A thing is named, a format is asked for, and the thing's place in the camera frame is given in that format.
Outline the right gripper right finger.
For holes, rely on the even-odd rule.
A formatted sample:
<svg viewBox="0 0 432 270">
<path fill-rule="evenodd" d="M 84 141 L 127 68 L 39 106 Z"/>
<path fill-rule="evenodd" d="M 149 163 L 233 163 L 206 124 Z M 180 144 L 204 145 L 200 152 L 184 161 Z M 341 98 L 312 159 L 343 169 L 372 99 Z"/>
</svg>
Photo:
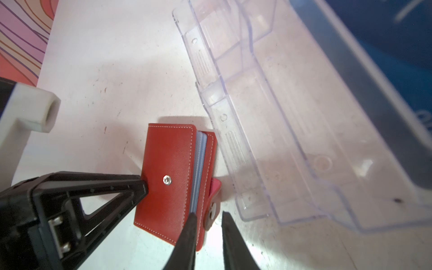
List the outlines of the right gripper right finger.
<svg viewBox="0 0 432 270">
<path fill-rule="evenodd" d="M 222 213 L 223 261 L 225 270 L 259 270 L 229 212 Z"/>
</svg>

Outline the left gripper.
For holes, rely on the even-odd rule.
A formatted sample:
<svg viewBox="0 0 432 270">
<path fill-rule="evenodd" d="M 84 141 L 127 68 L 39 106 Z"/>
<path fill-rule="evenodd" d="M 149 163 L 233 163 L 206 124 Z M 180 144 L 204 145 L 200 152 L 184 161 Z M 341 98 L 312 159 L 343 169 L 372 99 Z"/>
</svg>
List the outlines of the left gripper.
<svg viewBox="0 0 432 270">
<path fill-rule="evenodd" d="M 147 194 L 139 175 L 78 172 L 2 191 L 2 269 L 78 269 Z"/>
</svg>

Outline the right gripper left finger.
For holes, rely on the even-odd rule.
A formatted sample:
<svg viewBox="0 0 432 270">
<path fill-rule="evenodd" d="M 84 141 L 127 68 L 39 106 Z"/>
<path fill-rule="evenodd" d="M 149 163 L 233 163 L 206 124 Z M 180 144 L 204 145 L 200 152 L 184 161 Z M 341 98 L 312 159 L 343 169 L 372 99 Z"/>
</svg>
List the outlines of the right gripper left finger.
<svg viewBox="0 0 432 270">
<path fill-rule="evenodd" d="M 194 270 L 196 241 L 197 216 L 195 213 L 190 213 L 163 270 Z"/>
</svg>

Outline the red leather card holder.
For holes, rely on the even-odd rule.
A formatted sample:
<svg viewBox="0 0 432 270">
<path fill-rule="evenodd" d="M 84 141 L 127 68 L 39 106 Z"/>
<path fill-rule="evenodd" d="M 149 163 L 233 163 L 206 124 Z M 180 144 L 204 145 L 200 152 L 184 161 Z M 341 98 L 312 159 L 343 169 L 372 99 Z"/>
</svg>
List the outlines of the red leather card holder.
<svg viewBox="0 0 432 270">
<path fill-rule="evenodd" d="M 141 175 L 149 191 L 136 208 L 135 226 L 175 245 L 194 213 L 201 250 L 221 208 L 222 183 L 213 178 L 217 146 L 214 132 L 193 124 L 151 123 Z"/>
</svg>

